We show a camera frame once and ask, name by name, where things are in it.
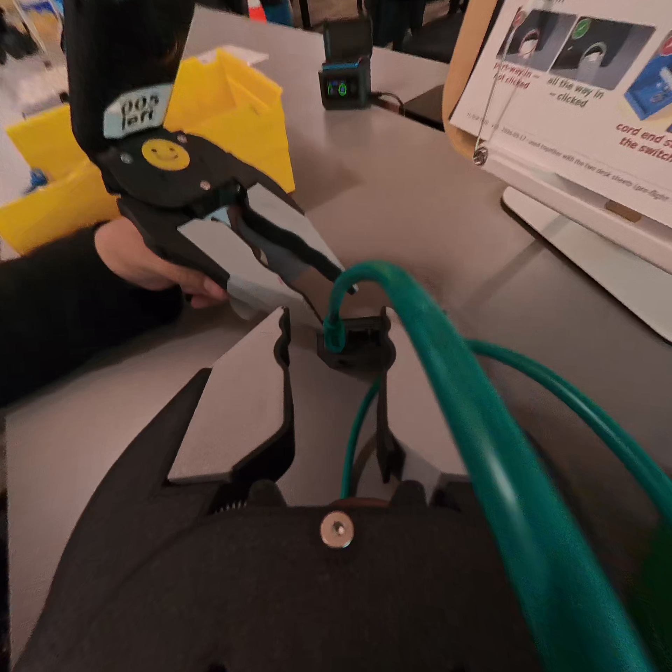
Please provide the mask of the small black charging case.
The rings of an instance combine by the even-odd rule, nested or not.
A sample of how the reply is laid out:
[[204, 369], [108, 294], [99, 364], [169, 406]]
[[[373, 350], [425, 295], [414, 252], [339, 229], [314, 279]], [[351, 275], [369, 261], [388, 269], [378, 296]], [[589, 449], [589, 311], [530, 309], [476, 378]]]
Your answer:
[[323, 26], [324, 61], [318, 71], [325, 110], [363, 110], [372, 93], [372, 24], [367, 16]]

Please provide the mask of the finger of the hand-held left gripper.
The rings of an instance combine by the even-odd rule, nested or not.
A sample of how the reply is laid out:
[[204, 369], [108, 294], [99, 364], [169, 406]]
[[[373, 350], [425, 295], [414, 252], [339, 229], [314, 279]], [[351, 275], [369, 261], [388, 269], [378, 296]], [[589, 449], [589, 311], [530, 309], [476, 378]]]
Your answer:
[[333, 284], [345, 270], [295, 203], [261, 183], [244, 190], [244, 240], [292, 288], [309, 275]]
[[256, 258], [253, 249], [226, 224], [192, 220], [177, 228], [180, 235], [228, 274], [226, 292], [230, 305], [244, 320], [289, 309], [292, 324], [317, 330], [322, 322], [315, 309], [297, 290]]

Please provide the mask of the yellow plastic bin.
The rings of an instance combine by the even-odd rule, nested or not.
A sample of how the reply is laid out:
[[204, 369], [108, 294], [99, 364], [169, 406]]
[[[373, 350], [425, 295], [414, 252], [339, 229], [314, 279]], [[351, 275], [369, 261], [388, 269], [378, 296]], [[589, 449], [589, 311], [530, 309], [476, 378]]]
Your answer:
[[[255, 68], [217, 55], [185, 59], [167, 110], [169, 131], [204, 137], [272, 178], [286, 193], [296, 185], [281, 87]], [[7, 130], [46, 186], [1, 206], [1, 239], [23, 255], [49, 241], [119, 217], [116, 199], [77, 144], [69, 105], [62, 104]]]

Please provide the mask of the black network switch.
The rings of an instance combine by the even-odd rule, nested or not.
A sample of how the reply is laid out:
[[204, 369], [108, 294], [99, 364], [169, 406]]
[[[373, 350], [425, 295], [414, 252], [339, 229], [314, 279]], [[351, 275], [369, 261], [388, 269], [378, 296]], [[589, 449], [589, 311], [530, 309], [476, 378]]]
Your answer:
[[377, 316], [347, 318], [346, 344], [334, 353], [325, 344], [322, 332], [316, 334], [316, 354], [330, 369], [346, 374], [380, 374], [389, 369], [396, 357], [388, 338], [390, 323], [382, 313]]

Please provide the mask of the white board stand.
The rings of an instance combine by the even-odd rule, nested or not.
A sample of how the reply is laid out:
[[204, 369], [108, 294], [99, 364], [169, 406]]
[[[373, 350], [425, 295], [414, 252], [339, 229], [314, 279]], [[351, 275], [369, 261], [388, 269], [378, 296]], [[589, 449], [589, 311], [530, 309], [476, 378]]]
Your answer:
[[486, 145], [471, 153], [507, 184], [504, 206], [671, 342], [669, 226]]

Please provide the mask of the person's left forearm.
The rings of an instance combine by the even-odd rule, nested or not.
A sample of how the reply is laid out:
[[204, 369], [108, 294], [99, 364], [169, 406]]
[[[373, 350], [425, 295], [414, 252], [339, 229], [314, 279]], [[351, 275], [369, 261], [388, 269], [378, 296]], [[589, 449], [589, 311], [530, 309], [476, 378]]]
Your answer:
[[95, 246], [103, 228], [1, 262], [2, 408], [180, 317], [179, 288], [147, 290], [105, 265]]

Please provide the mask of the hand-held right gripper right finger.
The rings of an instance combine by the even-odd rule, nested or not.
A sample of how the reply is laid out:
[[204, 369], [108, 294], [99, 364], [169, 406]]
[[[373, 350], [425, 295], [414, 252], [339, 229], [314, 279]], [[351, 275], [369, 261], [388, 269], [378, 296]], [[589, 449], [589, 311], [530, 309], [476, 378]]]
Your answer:
[[430, 505], [457, 505], [468, 472], [399, 315], [381, 312], [384, 364], [376, 408], [376, 459], [384, 483], [416, 481]]

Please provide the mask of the white paper leaflet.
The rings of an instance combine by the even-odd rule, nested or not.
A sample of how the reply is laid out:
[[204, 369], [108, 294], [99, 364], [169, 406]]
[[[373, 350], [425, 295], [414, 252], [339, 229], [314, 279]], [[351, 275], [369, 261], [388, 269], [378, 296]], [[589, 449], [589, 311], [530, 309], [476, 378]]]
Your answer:
[[226, 53], [231, 58], [235, 58], [248, 67], [253, 67], [261, 64], [269, 59], [269, 55], [255, 50], [244, 48], [241, 46], [226, 44], [213, 48], [206, 52], [197, 55], [197, 60], [203, 64], [212, 63], [216, 60], [217, 55]]

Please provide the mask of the printed instruction sheet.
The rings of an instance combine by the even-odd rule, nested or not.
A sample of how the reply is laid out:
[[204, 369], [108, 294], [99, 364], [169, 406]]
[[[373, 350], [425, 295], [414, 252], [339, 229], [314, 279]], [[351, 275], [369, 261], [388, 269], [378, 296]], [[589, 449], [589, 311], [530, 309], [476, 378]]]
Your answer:
[[451, 121], [671, 226], [671, 2], [503, 1]]

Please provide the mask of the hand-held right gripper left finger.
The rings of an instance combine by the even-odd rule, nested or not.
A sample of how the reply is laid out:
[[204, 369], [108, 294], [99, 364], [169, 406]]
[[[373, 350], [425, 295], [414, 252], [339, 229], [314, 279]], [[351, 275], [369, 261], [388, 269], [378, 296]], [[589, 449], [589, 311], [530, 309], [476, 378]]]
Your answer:
[[174, 484], [232, 483], [293, 419], [290, 312], [276, 308], [218, 358], [167, 476]]

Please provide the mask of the person's left hand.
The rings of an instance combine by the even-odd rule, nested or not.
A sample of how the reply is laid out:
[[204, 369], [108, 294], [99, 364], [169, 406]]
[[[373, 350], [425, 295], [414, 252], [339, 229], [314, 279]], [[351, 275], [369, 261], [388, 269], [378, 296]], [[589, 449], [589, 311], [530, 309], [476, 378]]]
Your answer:
[[98, 227], [94, 243], [105, 266], [135, 286], [155, 292], [178, 287], [190, 297], [193, 308], [214, 307], [229, 301], [226, 291], [205, 274], [173, 264], [152, 252], [126, 218]]

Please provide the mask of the wooden display board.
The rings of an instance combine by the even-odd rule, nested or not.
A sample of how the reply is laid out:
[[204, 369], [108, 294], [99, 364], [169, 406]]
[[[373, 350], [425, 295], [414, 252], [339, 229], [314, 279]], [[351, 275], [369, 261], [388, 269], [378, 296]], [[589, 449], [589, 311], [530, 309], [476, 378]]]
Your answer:
[[474, 159], [476, 135], [457, 128], [451, 119], [503, 4], [503, 1], [470, 2], [464, 13], [443, 86], [441, 114], [444, 132], [456, 152], [478, 166], [484, 164], [487, 151], [482, 151], [483, 158]]

